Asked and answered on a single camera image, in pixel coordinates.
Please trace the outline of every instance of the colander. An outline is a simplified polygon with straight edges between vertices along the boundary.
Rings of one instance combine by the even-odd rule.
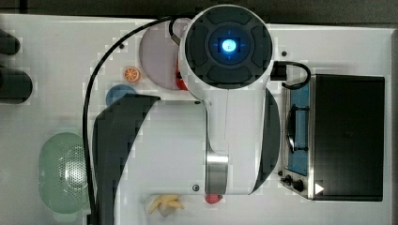
[[[59,214],[72,214],[88,203],[83,139],[73,133],[52,136],[38,159],[38,192]]]

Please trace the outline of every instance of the knob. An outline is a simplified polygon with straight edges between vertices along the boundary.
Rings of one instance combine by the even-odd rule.
[[[301,192],[304,190],[304,184],[302,183],[302,180],[297,180],[293,182],[293,188],[296,189],[297,191]]]
[[[287,186],[291,186],[293,179],[290,175],[287,175],[285,178],[281,178],[281,181],[284,182]]]

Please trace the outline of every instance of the blue led light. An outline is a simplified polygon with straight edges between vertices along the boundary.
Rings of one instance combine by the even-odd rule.
[[[222,49],[226,52],[233,52],[237,48],[237,44],[232,39],[226,39],[222,42]]]

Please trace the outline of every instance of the metal band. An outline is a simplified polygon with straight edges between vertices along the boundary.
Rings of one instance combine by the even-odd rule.
[[[228,155],[213,151],[207,138],[206,194],[225,194],[228,177]]]

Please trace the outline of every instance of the black cylinder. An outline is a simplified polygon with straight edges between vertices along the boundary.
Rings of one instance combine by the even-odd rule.
[[[6,55],[16,54],[21,48],[20,41],[11,34],[0,29],[0,53]]]
[[[32,94],[33,84],[23,71],[0,67],[0,102],[19,104]]]

